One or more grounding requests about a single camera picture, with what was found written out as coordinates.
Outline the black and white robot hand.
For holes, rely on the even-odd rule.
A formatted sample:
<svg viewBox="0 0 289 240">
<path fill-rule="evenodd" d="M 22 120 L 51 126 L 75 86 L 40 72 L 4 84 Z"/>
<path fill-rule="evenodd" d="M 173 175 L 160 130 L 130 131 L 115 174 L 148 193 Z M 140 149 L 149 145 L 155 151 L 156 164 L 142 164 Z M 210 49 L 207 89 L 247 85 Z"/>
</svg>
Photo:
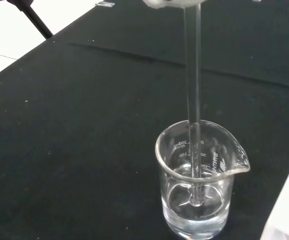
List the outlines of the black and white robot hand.
<svg viewBox="0 0 289 240">
<path fill-rule="evenodd" d="M 143 0 L 143 2 L 153 9 L 161 9 L 165 7 L 187 8 L 197 6 L 206 0 Z"/>
</svg>

